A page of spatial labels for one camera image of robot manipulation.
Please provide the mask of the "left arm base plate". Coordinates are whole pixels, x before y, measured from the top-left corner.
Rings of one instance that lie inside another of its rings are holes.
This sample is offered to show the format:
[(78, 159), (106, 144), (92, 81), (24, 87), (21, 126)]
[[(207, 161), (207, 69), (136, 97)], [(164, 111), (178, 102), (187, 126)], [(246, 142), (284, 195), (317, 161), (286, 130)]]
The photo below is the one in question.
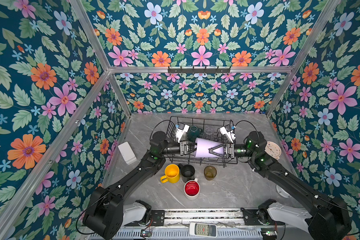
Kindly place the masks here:
[(151, 211), (151, 226), (162, 227), (165, 224), (166, 211), (152, 210)]

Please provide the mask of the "yellow mug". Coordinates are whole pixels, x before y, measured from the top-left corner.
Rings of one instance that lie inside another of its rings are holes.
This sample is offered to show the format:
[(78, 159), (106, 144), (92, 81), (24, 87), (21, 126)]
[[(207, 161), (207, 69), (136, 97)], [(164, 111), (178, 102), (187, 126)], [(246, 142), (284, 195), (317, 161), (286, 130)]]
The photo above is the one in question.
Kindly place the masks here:
[(180, 180), (180, 168), (171, 164), (165, 168), (165, 175), (160, 178), (161, 183), (175, 184)]

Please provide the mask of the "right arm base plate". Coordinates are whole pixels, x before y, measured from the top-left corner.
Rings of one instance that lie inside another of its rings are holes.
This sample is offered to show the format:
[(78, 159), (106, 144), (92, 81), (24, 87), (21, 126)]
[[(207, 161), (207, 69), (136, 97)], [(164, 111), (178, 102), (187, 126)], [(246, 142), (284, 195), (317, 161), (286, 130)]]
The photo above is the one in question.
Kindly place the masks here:
[(266, 210), (240, 208), (246, 225), (277, 225), (284, 226), (285, 223), (274, 221)]

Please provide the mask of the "clear glass cup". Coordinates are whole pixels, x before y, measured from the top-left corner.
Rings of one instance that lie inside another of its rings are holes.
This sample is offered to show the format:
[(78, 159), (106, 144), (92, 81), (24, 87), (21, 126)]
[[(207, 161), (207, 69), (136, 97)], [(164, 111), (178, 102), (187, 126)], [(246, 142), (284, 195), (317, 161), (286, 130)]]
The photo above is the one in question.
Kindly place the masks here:
[(207, 139), (207, 140), (213, 140), (214, 139), (214, 130), (210, 127), (204, 128), (203, 138)]

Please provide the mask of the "lilac cup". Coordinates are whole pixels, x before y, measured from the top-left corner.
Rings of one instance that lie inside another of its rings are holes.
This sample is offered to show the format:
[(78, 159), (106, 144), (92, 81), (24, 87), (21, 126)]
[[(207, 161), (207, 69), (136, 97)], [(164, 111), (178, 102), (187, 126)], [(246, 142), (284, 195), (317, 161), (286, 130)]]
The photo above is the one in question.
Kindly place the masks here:
[[(208, 148), (222, 144), (219, 142), (214, 142), (214, 141), (205, 140), (205, 139), (201, 139), (201, 138), (197, 138), (196, 143), (197, 143), (197, 154), (196, 154), (195, 158), (216, 158), (213, 155), (209, 154)], [(218, 150), (215, 150), (215, 152), (222, 153), (224, 151), (223, 151), (223, 149), (218, 149)]]

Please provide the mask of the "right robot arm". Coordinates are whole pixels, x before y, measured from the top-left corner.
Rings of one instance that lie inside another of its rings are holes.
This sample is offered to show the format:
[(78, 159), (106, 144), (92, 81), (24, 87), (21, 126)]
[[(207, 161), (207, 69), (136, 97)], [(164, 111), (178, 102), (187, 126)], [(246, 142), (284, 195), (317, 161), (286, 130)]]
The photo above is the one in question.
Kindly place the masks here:
[(301, 213), (269, 199), (258, 207), (260, 223), (283, 222), (309, 233), (314, 240), (343, 239), (352, 229), (344, 200), (332, 199), (291, 174), (266, 152), (267, 143), (262, 133), (252, 131), (243, 144), (218, 144), (208, 152), (218, 157), (247, 158), (253, 172), (281, 187), (305, 208)]

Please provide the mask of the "green mug cream inside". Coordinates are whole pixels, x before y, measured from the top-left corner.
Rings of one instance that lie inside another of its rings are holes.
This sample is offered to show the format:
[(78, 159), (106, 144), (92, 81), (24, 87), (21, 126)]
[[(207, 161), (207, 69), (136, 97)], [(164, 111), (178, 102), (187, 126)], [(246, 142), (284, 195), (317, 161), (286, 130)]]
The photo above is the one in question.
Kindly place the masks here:
[(198, 126), (191, 126), (187, 132), (187, 137), (190, 142), (195, 142), (197, 138), (203, 133), (203, 129), (200, 129)]

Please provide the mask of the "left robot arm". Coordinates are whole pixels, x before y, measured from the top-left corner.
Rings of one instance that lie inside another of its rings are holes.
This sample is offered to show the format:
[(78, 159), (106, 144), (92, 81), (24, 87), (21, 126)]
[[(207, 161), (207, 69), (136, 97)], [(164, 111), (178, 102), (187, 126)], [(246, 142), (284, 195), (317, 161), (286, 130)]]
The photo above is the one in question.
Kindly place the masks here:
[(165, 164), (166, 156), (191, 153), (194, 142), (171, 141), (158, 131), (150, 139), (150, 148), (138, 165), (121, 180), (106, 188), (98, 187), (84, 210), (83, 224), (105, 240), (112, 239), (119, 229), (131, 223), (141, 225), (151, 221), (152, 207), (144, 201), (125, 205), (125, 200)]

